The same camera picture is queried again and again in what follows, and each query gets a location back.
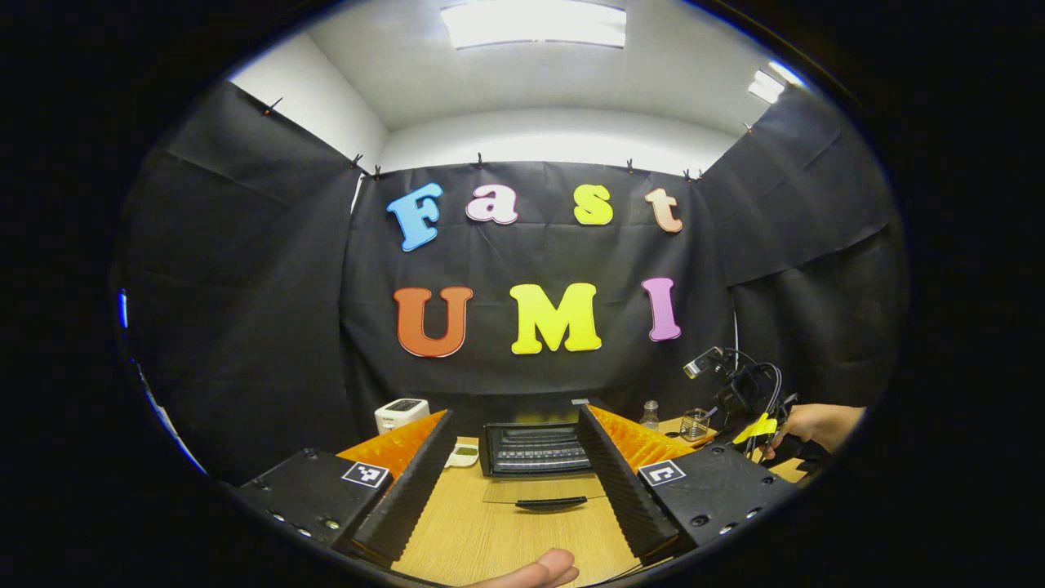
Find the black cloth backdrop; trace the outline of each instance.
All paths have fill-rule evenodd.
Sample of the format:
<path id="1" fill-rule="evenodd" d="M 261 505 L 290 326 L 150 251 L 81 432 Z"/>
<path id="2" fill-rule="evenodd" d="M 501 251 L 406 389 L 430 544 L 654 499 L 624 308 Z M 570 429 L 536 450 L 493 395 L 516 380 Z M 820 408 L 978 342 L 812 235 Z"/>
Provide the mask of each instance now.
<path id="1" fill-rule="evenodd" d="M 402 231 L 390 202 L 428 182 L 443 187 L 439 233 L 404 252 Z M 467 217 L 472 190 L 503 184 L 517 194 L 518 219 L 498 225 Z M 599 184 L 610 193 L 613 216 L 606 225 L 581 225 L 574 215 L 574 189 Z M 657 225 L 644 196 L 664 188 L 675 197 L 681 231 Z M 391 400 L 420 397 L 433 408 L 483 402 L 488 396 L 597 396 L 614 410 L 637 418 L 646 400 L 661 415 L 680 415 L 707 400 L 686 378 L 682 366 L 700 352 L 729 346 L 733 307 L 719 264 L 715 229 L 695 184 L 683 178 L 608 165 L 512 162 L 447 165 L 366 178 L 350 222 L 345 255 L 342 328 L 351 340 L 352 390 L 380 391 Z M 649 297 L 642 281 L 670 277 L 677 339 L 653 343 Z M 596 286 L 593 302 L 602 348 L 517 356 L 513 285 L 540 285 L 558 305 L 571 283 Z M 393 292 L 425 287 L 425 332 L 441 337 L 446 305 L 439 290 L 470 287 L 466 338 L 446 358 L 421 358 L 404 351 L 396 336 L 398 307 Z"/>
<path id="2" fill-rule="evenodd" d="M 134 359 L 207 471 L 351 445 L 338 300 L 359 177 L 231 83 L 150 155 L 118 277 Z"/>
<path id="3" fill-rule="evenodd" d="M 900 225 L 856 131 L 805 92 L 785 91 L 700 181 L 543 162 L 404 169 L 364 178 L 350 217 L 349 161 L 263 109 L 226 83 L 150 158 L 119 277 L 135 359 L 219 478 L 358 443 L 375 433 L 373 411 L 401 397 L 439 409 L 598 396 L 632 419 L 649 399 L 666 418 L 707 406 L 714 390 L 681 367 L 733 346 L 734 309 L 741 349 L 777 363 L 803 402 L 864 404 L 887 381 L 906 308 Z M 444 189 L 439 234 L 403 252 L 386 206 L 428 182 Z M 491 183 L 517 192 L 515 222 L 465 215 Z M 574 217 L 579 184 L 608 188 L 608 225 Z M 643 198 L 657 187 L 678 201 L 678 233 Z M 677 339 L 648 337 L 649 277 L 675 282 Z M 511 286 L 537 283 L 557 305 L 575 282 L 597 287 L 602 349 L 512 354 Z M 409 354 L 393 292 L 432 290 L 425 332 L 440 337 L 450 285 L 473 290 L 464 346 Z"/>
<path id="4" fill-rule="evenodd" d="M 888 182 L 827 100 L 789 88 L 704 173 L 739 343 L 799 402 L 866 406 L 906 322 L 903 225 Z"/>

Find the white object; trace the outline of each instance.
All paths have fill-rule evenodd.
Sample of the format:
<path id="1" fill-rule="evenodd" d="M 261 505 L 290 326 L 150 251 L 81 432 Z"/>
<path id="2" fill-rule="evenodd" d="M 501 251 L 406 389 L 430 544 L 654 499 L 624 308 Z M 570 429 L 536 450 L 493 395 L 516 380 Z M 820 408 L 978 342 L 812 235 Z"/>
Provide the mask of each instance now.
<path id="1" fill-rule="evenodd" d="M 754 72 L 754 80 L 758 81 L 760 85 L 765 86 L 766 90 L 769 90 L 770 93 L 780 94 L 781 92 L 784 91 L 783 84 L 773 79 L 771 75 L 762 71 L 761 69 Z"/>
<path id="2" fill-rule="evenodd" d="M 776 98 L 780 98 L 779 93 L 774 93 L 768 87 L 759 84 L 758 81 L 751 81 L 751 85 L 747 87 L 747 91 L 759 96 L 760 98 L 766 100 L 769 103 L 776 103 Z"/>
<path id="3" fill-rule="evenodd" d="M 479 446 L 471 445 L 467 443 L 459 443 L 454 446 L 454 451 L 450 452 L 450 456 L 446 460 L 446 465 L 443 469 L 454 466 L 456 468 L 468 468 L 474 466 L 475 462 L 479 461 Z"/>
<path id="4" fill-rule="evenodd" d="M 384 436 L 408 423 L 424 419 L 428 415 L 428 401 L 426 400 L 399 399 L 392 401 L 374 411 L 377 434 Z"/>

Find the human hand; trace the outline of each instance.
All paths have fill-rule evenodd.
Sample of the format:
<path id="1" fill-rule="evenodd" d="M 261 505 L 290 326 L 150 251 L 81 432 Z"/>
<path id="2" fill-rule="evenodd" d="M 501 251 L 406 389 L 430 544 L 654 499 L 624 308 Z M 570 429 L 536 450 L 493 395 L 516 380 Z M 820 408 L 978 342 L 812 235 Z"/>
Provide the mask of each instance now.
<path id="1" fill-rule="evenodd" d="M 565 549 L 550 549 L 537 561 L 519 569 L 469 584 L 464 588 L 555 588 L 577 580 L 580 571 L 574 567 L 574 555 Z"/>
<path id="2" fill-rule="evenodd" d="M 805 442 L 813 441 L 831 453 L 845 441 L 863 417 L 864 408 L 835 404 L 800 404 L 791 409 L 787 422 L 769 442 L 766 460 L 772 460 L 773 450 L 784 441 L 784 436 L 794 436 Z"/>

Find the foam letter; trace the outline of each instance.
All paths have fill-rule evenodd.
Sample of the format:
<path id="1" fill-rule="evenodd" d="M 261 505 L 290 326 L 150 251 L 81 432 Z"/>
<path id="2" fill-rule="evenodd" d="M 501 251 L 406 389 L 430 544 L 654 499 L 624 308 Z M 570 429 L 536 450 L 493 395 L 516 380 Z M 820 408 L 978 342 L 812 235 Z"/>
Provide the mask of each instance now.
<path id="1" fill-rule="evenodd" d="M 650 331 L 652 342 L 666 342 L 682 334 L 682 330 L 675 325 L 675 312 L 671 308 L 672 285 L 675 282 L 669 277 L 651 277 L 643 281 L 643 288 L 649 292 L 650 309 L 653 311 L 653 330 Z"/>
<path id="2" fill-rule="evenodd" d="M 464 207 L 464 213 L 472 220 L 493 220 L 498 225 L 509 225 L 519 217 L 515 212 L 515 190 L 512 188 L 501 184 L 486 184 L 471 193 L 477 199 Z"/>
<path id="3" fill-rule="evenodd" d="M 439 219 L 439 206 L 433 198 L 442 194 L 443 188 L 439 184 L 429 183 L 398 199 L 393 199 L 386 208 L 389 212 L 395 212 L 395 217 L 399 220 L 403 251 L 413 251 L 439 234 L 436 227 L 429 227 L 424 222 L 424 218 L 433 222 Z"/>
<path id="4" fill-rule="evenodd" d="M 512 287 L 509 292 L 519 307 L 519 337 L 518 342 L 512 344 L 513 354 L 540 353 L 542 348 L 537 340 L 538 329 L 548 349 L 553 352 L 559 349 L 566 327 L 570 327 L 570 338 L 565 345 L 567 351 L 586 352 L 602 347 L 602 339 L 595 334 L 595 313 L 591 310 L 595 285 L 571 283 L 562 292 L 558 309 L 552 306 L 544 289 L 537 284 L 521 283 Z"/>
<path id="5" fill-rule="evenodd" d="M 574 190 L 574 215 L 582 225 L 605 225 L 613 217 L 606 186 L 581 184 Z"/>
<path id="6" fill-rule="evenodd" d="M 464 345 L 465 304 L 471 299 L 468 287 L 443 287 L 439 297 L 446 301 L 446 334 L 441 339 L 424 335 L 424 304 L 432 291 L 424 287 L 400 287 L 392 298 L 399 303 L 396 332 L 402 349 L 419 357 L 446 357 Z"/>
<path id="7" fill-rule="evenodd" d="M 668 232 L 678 232 L 682 230 L 682 220 L 671 215 L 671 207 L 678 204 L 674 197 L 668 195 L 664 188 L 646 194 L 646 202 L 653 203 L 653 215 L 656 216 L 656 224 Z"/>

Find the table surface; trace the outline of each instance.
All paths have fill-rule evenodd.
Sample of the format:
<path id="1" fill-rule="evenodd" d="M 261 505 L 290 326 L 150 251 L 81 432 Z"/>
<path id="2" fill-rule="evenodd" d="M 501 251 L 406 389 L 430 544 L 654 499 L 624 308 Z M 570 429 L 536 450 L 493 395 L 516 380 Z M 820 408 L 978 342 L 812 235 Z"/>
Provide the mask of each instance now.
<path id="1" fill-rule="evenodd" d="M 679 422 L 661 422 L 660 431 L 677 431 Z M 681 438 L 674 441 L 691 445 Z M 458 438 L 458 442 L 477 444 L 479 440 Z M 805 475 L 795 469 L 800 463 L 791 460 L 772 472 L 794 483 Z M 596 584 L 638 567 L 605 493 L 566 511 L 535 513 L 511 503 L 484 501 L 490 485 L 491 478 L 483 477 L 478 463 L 443 470 L 407 549 L 392 569 L 462 586 L 515 570 L 552 547 L 574 554 L 580 575 L 566 586 Z"/>

